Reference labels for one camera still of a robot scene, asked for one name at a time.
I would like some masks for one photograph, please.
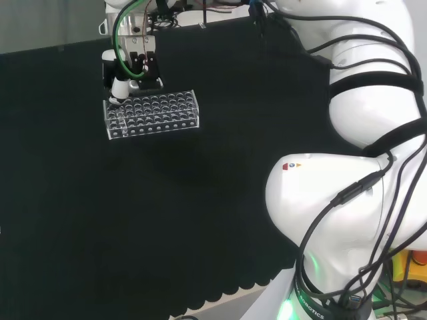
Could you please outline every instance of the sticker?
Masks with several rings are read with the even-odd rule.
[[[295,167],[297,167],[297,168],[299,168],[299,167],[301,167],[302,166],[302,164],[301,163],[285,163],[284,165],[283,165],[283,170],[289,170],[290,168],[295,168]]]

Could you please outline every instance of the cable strap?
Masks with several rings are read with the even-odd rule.
[[[363,154],[366,157],[377,157],[385,152],[405,143],[412,138],[418,137],[427,133],[427,119],[419,118],[408,122],[400,127],[391,130],[383,135],[373,144],[363,149]]]
[[[389,71],[371,71],[358,73],[345,77],[330,85],[330,99],[347,90],[371,85],[389,85],[411,90],[414,93],[424,95],[424,84],[413,75]]]

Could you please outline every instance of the black tablecloth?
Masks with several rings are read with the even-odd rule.
[[[201,127],[109,141],[109,41],[0,57],[0,319],[167,319],[265,285],[296,247],[264,201],[290,153],[355,153],[332,129],[328,72],[248,19],[162,31],[165,92]]]

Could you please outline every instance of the green cable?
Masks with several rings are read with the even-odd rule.
[[[119,22],[117,24],[117,29],[115,30],[115,48],[118,52],[117,58],[119,59],[119,62],[121,63],[123,70],[127,73],[127,75],[129,75],[129,77],[131,79],[141,79],[144,75],[145,75],[145,71],[142,71],[139,75],[136,75],[135,73],[133,73],[132,71],[130,71],[127,66],[125,65],[124,61],[121,58],[121,53],[120,53],[120,48],[119,48],[119,41],[118,41],[118,34],[119,34],[119,26],[121,24],[121,22],[123,21],[123,19],[129,14],[130,11],[134,10],[136,7],[138,7],[139,5],[141,5],[144,1],[146,0],[138,0],[136,1],[133,5],[131,5],[129,8],[127,8],[127,10],[125,12],[123,12],[123,14],[120,17],[117,17],[119,19]]]

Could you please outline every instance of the wall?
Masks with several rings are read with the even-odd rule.
[[[0,53],[94,40],[103,0],[1,0]]]

